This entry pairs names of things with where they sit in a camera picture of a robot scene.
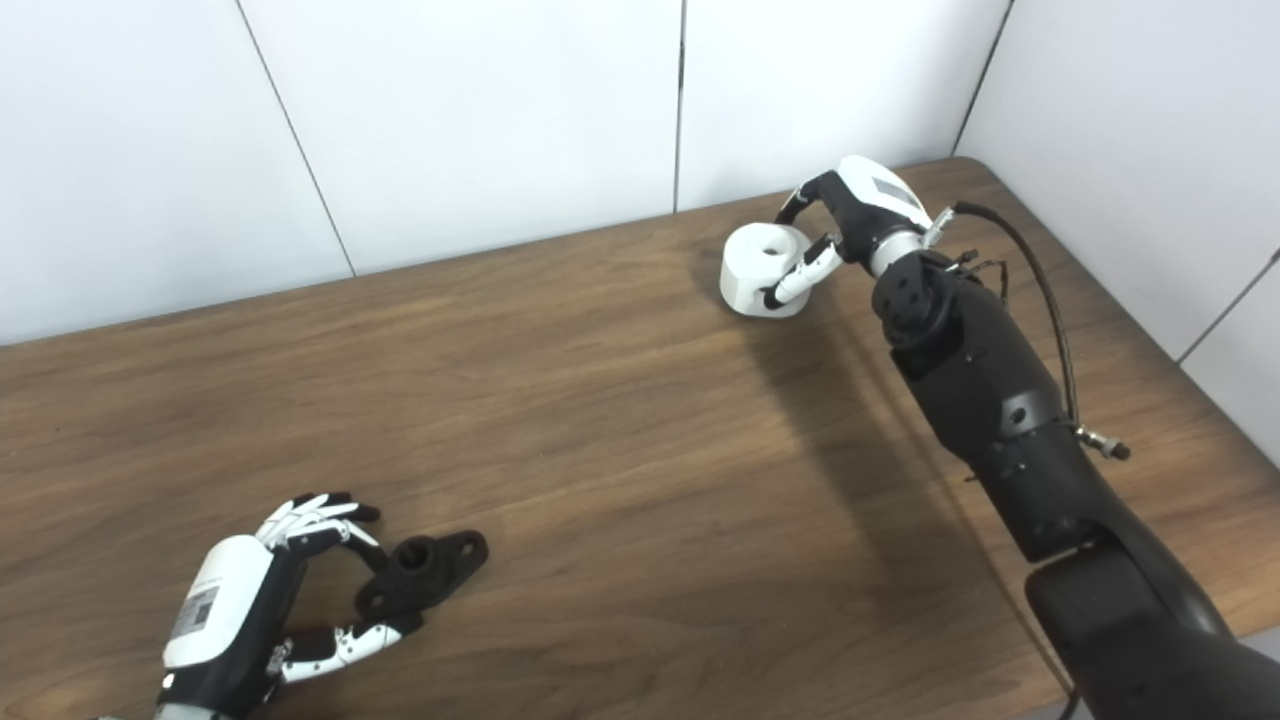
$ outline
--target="black cable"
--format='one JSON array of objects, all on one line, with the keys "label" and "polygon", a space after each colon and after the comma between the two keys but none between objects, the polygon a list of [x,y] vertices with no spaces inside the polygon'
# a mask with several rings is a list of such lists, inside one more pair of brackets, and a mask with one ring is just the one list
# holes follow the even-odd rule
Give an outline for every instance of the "black cable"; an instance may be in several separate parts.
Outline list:
[{"label": "black cable", "polygon": [[1066,707],[1062,708],[1062,714],[1057,716],[1057,720],[1071,720],[1075,715],[1075,708],[1080,706],[1080,691],[1073,689],[1066,694]]},{"label": "black cable", "polygon": [[1009,307],[1009,263],[1004,260],[984,260],[969,269],[970,273],[979,273],[987,268],[1000,268],[1000,304]]},{"label": "black cable", "polygon": [[1000,214],[991,208],[961,200],[952,206],[952,210],[955,210],[957,215],[974,215],[1000,225],[1000,229],[1005,231],[1005,234],[1014,241],[1018,250],[1023,252],[1023,258],[1027,259],[1027,264],[1030,265],[1032,275],[1036,277],[1036,284],[1039,286],[1041,293],[1044,295],[1044,305],[1048,307],[1048,316],[1053,323],[1053,336],[1057,340],[1057,356],[1062,361],[1062,393],[1066,396],[1066,416],[1071,424],[1079,425],[1080,406],[1075,397],[1075,369],[1071,365],[1071,348],[1066,342],[1066,328],[1062,324],[1062,313],[1057,307],[1057,299],[1053,297],[1053,288],[1048,284],[1048,277],[1044,274],[1044,268],[1041,266],[1039,259],[1036,258],[1036,252],[1032,251],[1030,245],[1028,245],[1027,240],[1018,232],[1018,228],[1009,224],[1009,220],[1001,218]]}]

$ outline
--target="barcode sticker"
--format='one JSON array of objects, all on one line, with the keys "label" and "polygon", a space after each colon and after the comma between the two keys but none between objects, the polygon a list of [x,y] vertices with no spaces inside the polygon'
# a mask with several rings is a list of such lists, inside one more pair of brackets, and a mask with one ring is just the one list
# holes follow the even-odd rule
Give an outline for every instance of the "barcode sticker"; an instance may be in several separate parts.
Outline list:
[{"label": "barcode sticker", "polygon": [[209,621],[209,612],[214,609],[214,598],[216,597],[218,587],[200,591],[188,597],[187,602],[182,603],[182,610],[178,611],[178,621],[174,623],[173,634],[169,635],[169,639],[177,639],[204,630],[205,623]]}]

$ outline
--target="panel seam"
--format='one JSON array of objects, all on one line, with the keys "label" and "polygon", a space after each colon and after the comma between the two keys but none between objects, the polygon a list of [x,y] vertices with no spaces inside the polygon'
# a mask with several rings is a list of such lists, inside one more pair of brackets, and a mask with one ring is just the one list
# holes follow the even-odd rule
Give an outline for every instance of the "panel seam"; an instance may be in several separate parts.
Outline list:
[{"label": "panel seam", "polygon": [[964,137],[964,129],[969,127],[969,118],[973,115],[973,108],[978,104],[978,94],[982,92],[982,83],[987,82],[987,70],[991,69],[991,60],[996,56],[996,47],[1000,46],[1000,38],[1005,35],[1005,26],[1009,24],[1009,13],[1014,10],[1014,1],[1009,0],[1009,5],[1005,6],[1005,17],[1000,18],[1000,28],[996,29],[996,37],[991,41],[991,50],[987,53],[987,61],[982,65],[982,74],[978,76],[978,85],[973,88],[973,97],[969,99],[969,108],[964,111],[964,119],[960,120],[960,129],[956,132],[956,141],[951,143],[951,156],[955,158],[956,150],[960,149],[960,138]]},{"label": "panel seam", "polygon": [[671,211],[680,211],[680,132],[685,117],[685,24],[689,18],[689,0],[680,1],[680,60],[676,70],[676,163],[671,184]]},{"label": "panel seam", "polygon": [[356,265],[351,261],[351,254],[347,252],[347,243],[342,240],[342,233],[338,232],[338,223],[333,219],[333,213],[329,210],[329,201],[324,197],[324,191],[320,190],[320,181],[316,179],[316,173],[311,168],[311,160],[307,158],[307,151],[302,149],[302,141],[298,140],[298,131],[293,127],[293,118],[289,117],[289,109],[284,106],[284,97],[280,96],[280,88],[275,85],[275,78],[271,76],[271,68],[266,65],[266,56],[262,55],[262,46],[257,42],[257,36],[253,35],[253,26],[248,22],[248,15],[244,13],[244,5],[241,0],[236,0],[236,9],[239,10],[241,20],[244,23],[244,31],[248,32],[248,38],[253,42],[253,51],[257,53],[257,61],[262,65],[262,72],[266,74],[266,82],[271,86],[271,94],[275,95],[275,102],[280,106],[280,113],[284,115],[284,123],[289,127],[289,135],[293,137],[293,145],[298,149],[298,155],[302,156],[302,165],[307,169],[307,177],[311,178],[311,187],[316,191],[316,197],[320,199],[320,206],[324,209],[324,217],[329,220],[329,228],[333,231],[333,237],[338,241],[338,247],[342,249],[342,256],[347,261],[347,269],[351,272],[351,277],[356,277]]},{"label": "panel seam", "polygon": [[1225,320],[1226,316],[1231,314],[1231,310],[1235,310],[1235,306],[1239,305],[1242,300],[1244,300],[1244,296],[1248,295],[1249,291],[1252,291],[1253,287],[1262,281],[1262,278],[1271,270],[1271,268],[1276,265],[1277,261],[1280,261],[1280,249],[1276,249],[1276,251],[1271,254],[1271,258],[1267,260],[1266,265],[1263,265],[1262,269],[1258,270],[1256,275],[1253,275],[1253,279],[1249,281],[1249,284],[1244,286],[1244,290],[1240,291],[1240,295],[1236,295],[1235,299],[1231,300],[1230,304],[1228,304],[1226,309],[1222,310],[1219,314],[1219,316],[1215,318],[1213,322],[1208,324],[1207,328],[1204,328],[1204,332],[1202,332],[1199,337],[1197,337],[1196,341],[1192,342],[1192,345],[1181,355],[1179,355],[1178,360],[1175,360],[1174,363],[1176,363],[1180,366],[1188,357],[1190,357],[1190,354],[1194,352],[1196,348],[1199,347],[1202,342],[1204,342],[1204,338],[1207,338],[1210,333],[1212,333],[1215,329],[1217,329],[1220,324],[1222,324],[1222,320]]}]

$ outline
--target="robotic hand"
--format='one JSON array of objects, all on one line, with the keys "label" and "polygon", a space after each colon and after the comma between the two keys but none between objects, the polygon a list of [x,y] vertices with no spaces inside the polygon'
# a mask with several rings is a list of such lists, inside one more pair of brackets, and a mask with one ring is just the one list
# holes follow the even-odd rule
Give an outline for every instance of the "robotic hand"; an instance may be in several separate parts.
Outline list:
[{"label": "robotic hand", "polygon": [[[303,495],[252,536],[219,542],[205,557],[164,650],[157,720],[244,720],[280,684],[340,670],[422,626],[488,559],[484,536],[419,536],[388,556],[357,523],[379,511],[348,493]],[[361,620],[284,635],[307,561],[337,546],[374,573],[356,596]]]},{"label": "robotic hand", "polygon": [[[805,249],[791,223],[817,201],[840,232]],[[956,215],[998,224],[1027,256],[1059,331],[1065,398],[1002,299],[968,266],[974,254],[933,250]],[[1094,717],[1280,719],[1280,664],[1234,642],[1201,585],[1084,454],[1123,460],[1128,448],[1079,424],[1057,302],[1018,231],[972,202],[931,220],[896,174],[846,158],[792,192],[772,224],[730,236],[721,291],[744,315],[786,318],[842,264],[874,278],[890,355],[938,441],[973,470],[1023,556],[1043,562],[1027,597]]]}]

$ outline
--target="wooden table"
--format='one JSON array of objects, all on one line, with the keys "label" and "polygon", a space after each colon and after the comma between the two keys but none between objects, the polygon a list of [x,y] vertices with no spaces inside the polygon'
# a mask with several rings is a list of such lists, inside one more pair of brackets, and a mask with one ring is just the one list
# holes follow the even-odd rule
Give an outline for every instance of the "wooden table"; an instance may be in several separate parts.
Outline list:
[{"label": "wooden table", "polygon": [[[1280,623],[1275,469],[984,168],[902,174],[934,210],[1024,228],[1085,420],[1135,448],[1116,488],[1236,632]],[[722,305],[724,237],[778,202],[3,348],[4,717],[148,716],[207,548],[324,489],[381,506],[388,544],[476,528],[493,556],[422,633],[270,717],[955,720],[1060,698],[1027,566],[893,373],[870,281],[844,272],[788,322]],[[1014,258],[952,228],[954,252]],[[317,560],[298,624],[351,619],[364,579]]]}]

